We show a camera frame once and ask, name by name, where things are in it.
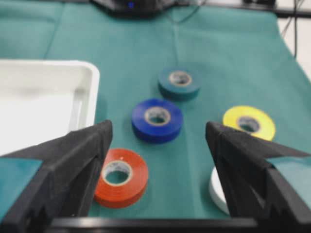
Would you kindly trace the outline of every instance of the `black cable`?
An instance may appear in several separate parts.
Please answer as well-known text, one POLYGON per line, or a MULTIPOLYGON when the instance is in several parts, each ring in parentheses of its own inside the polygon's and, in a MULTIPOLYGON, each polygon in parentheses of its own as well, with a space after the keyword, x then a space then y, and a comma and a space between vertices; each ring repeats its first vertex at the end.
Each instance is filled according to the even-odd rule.
POLYGON ((179 20, 179 21, 176 21, 175 19, 173 19, 169 14, 167 14, 166 12, 164 12, 164 14, 166 15, 166 17, 172 22, 172 23, 175 23, 175 24, 179 24, 179 23, 183 23, 185 21, 187 21, 189 18, 191 18, 199 9, 202 5, 204 5, 206 3, 207 0, 203 0, 201 2, 201 4, 199 4, 189 15, 187 15, 186 17, 184 17, 183 19, 179 20))
MULTIPOLYGON (((300 7, 301 7, 302 4, 304 3, 304 1, 305 1, 305 0, 298 0, 297 10, 300 9, 300 7)), ((292 19, 293 19, 293 18, 291 17, 291 18, 288 20, 287 24, 285 25, 285 27, 284 27, 283 30, 282 30, 281 35, 282 35, 283 37, 285 37, 286 32, 287 32, 287 30, 288 30, 288 28, 289 28, 289 25, 290 25, 291 22, 292 22, 292 19)))
POLYGON ((297 0, 294 0, 294 27, 295 27, 294 58, 297 58, 297 0))

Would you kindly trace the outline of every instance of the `electrical tape roll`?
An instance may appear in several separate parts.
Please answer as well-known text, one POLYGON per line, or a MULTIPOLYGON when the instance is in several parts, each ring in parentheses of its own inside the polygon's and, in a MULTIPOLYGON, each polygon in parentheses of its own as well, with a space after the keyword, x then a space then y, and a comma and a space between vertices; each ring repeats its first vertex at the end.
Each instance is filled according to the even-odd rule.
POLYGON ((210 197, 212 198, 214 203, 218 206, 218 208, 221 209, 227 215, 229 215, 229 210, 225 199, 223 187, 220 183, 218 172, 215 167, 213 168, 212 174, 210 176, 208 190, 210 197))
POLYGON ((196 72, 184 67, 169 67, 163 70, 158 85, 161 94, 173 100, 193 99, 200 90, 200 81, 196 72))
POLYGON ((175 139, 180 132, 182 122, 181 110, 167 100, 143 101, 132 112, 135 135, 151 143, 164 143, 175 139))
POLYGON ((123 208, 134 204, 145 192, 148 182, 148 167, 135 152, 127 149, 110 149, 107 153, 94 199, 108 208, 123 208), (106 177, 110 172, 128 174, 122 183, 111 183, 106 177))
POLYGON ((269 141, 276 134, 272 119, 262 110, 251 106, 241 105, 228 109, 224 114, 223 124, 269 141))

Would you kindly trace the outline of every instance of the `table surface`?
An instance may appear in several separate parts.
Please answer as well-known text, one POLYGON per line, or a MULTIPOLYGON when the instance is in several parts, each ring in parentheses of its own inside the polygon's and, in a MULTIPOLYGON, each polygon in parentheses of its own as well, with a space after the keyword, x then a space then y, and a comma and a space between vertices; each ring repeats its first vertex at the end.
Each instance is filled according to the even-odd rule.
MULTIPOLYGON (((174 8, 175 19, 191 8, 174 8)), ((138 20, 113 18, 92 4, 0 0, 0 57, 83 60, 101 73, 96 122, 113 122, 111 148, 139 153, 149 169, 144 196, 124 209, 93 203, 90 216, 224 218, 211 201, 213 161, 207 121, 222 121, 235 105, 262 109, 276 124, 274 141, 311 152, 311 86, 269 13, 202 7, 182 24, 165 14, 138 20), (131 126, 134 106, 162 98, 157 78, 165 67, 196 70, 198 97, 175 102, 184 115, 172 142, 149 144, 131 126)))

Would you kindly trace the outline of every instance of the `white wall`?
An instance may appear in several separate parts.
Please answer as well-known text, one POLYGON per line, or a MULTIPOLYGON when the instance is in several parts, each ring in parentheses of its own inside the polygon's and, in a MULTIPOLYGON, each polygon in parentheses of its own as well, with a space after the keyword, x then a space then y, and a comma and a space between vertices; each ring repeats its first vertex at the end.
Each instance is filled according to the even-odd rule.
MULTIPOLYGON (((279 7, 293 7, 294 0, 278 0, 277 5, 279 7)), ((311 0, 305 0, 300 9, 311 11, 311 0)), ((288 20, 289 19, 278 20, 280 31, 283 30, 288 20)), ((297 28, 297 61, 311 81, 311 19, 298 19, 297 28)), ((290 51, 294 53, 294 20, 292 20, 284 40, 290 51)))

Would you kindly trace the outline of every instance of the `white tray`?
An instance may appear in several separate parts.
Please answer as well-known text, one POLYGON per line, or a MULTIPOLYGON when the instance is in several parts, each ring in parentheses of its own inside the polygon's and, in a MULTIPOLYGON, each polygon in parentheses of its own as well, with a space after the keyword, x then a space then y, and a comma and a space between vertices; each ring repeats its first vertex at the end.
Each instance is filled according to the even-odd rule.
POLYGON ((90 63, 0 60, 0 156, 93 125, 98 85, 90 63))

